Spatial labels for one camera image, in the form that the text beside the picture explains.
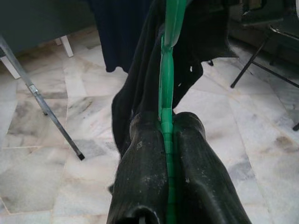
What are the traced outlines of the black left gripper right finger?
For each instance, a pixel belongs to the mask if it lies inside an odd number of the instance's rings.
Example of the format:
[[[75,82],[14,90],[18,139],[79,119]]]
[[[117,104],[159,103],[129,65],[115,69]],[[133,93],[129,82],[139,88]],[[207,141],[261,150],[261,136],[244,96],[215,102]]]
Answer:
[[[173,117],[178,153],[179,224],[251,224],[222,161],[206,140],[197,115]]]

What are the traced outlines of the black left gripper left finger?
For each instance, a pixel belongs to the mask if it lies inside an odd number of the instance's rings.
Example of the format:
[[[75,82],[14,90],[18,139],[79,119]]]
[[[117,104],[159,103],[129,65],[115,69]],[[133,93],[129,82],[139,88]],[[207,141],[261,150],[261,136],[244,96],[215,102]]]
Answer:
[[[166,224],[168,174],[164,139],[152,112],[135,116],[121,157],[107,224]]]

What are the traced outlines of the green plastic hanger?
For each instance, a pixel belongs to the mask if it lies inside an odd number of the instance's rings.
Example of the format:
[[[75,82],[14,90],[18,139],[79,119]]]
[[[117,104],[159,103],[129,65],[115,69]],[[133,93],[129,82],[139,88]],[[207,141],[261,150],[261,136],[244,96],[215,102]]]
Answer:
[[[159,75],[159,118],[164,138],[168,174],[168,204],[166,224],[177,224],[176,174],[173,151],[172,101],[174,88],[173,48],[177,44],[186,9],[186,0],[166,0],[164,33],[161,37],[161,62]]]

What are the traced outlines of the black printed T-shirt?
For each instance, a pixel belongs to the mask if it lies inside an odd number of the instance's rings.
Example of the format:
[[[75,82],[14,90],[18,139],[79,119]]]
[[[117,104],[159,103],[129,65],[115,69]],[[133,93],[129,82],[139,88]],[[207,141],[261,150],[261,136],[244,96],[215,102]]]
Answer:
[[[203,75],[202,62],[235,57],[228,43],[229,8],[235,0],[192,0],[173,49],[176,107]],[[130,145],[129,126],[141,111],[157,112],[166,0],[153,0],[142,28],[127,79],[112,102],[112,130],[120,154]]]

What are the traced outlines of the silver metal clothes rack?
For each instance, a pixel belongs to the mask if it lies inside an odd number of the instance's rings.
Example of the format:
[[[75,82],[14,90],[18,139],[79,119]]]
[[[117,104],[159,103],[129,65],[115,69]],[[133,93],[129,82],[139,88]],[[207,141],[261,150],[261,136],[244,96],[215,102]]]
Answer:
[[[51,110],[51,108],[48,106],[42,95],[40,94],[37,87],[33,84],[33,82],[28,77],[26,71],[23,69],[19,61],[16,59],[15,55],[13,54],[12,50],[10,49],[9,45],[7,44],[4,37],[0,34],[0,48],[7,57],[8,61],[11,63],[12,67],[17,71],[20,78],[24,81],[26,87],[29,89],[31,94],[35,97],[37,103],[39,104],[40,108],[42,109],[42,112],[44,115],[47,115],[51,118],[52,122],[56,125],[60,133],[63,135],[63,137],[67,140],[69,145],[72,147],[73,151],[75,152],[76,156],[82,161],[85,156],[83,153],[79,150],[75,142],[72,140],[70,135],[67,133],[67,131],[64,129],[54,112]]]

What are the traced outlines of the black folding chair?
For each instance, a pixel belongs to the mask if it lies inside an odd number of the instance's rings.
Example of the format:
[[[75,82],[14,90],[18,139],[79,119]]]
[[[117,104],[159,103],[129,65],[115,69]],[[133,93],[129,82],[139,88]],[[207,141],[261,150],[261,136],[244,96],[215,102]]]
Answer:
[[[267,46],[269,42],[274,43],[276,46],[271,54],[271,59],[269,62],[270,66],[273,66],[275,61],[280,57],[280,53],[282,52],[283,48],[291,49],[299,54],[299,21],[294,22],[290,21],[289,19],[285,19],[283,21],[277,22],[257,22],[252,24],[242,24],[234,20],[231,21],[230,35],[235,39],[240,39],[242,41],[254,39],[257,37],[256,33],[258,33],[262,37],[261,42],[256,45],[255,51],[253,52],[252,56],[244,65],[241,72],[231,84],[230,88],[235,88],[241,77],[244,75],[250,65],[253,64],[272,74],[283,82],[288,83],[289,85],[293,86],[293,88],[299,91],[298,83],[293,82],[286,76],[280,75],[277,72],[255,61],[255,58],[259,55],[263,48]]]

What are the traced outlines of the navy blue garment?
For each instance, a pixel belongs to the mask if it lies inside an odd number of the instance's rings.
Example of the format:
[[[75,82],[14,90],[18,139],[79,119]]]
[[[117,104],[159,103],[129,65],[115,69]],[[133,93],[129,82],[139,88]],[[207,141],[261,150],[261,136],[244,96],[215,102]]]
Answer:
[[[107,72],[128,72],[153,0],[86,0],[94,14]]]

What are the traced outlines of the black TV console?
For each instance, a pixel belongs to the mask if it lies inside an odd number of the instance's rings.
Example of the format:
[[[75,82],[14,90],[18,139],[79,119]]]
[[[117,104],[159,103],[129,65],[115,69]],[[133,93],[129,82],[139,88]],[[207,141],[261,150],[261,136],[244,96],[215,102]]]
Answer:
[[[72,57],[67,36],[94,25],[87,0],[0,0],[0,39],[15,55],[55,41]]]

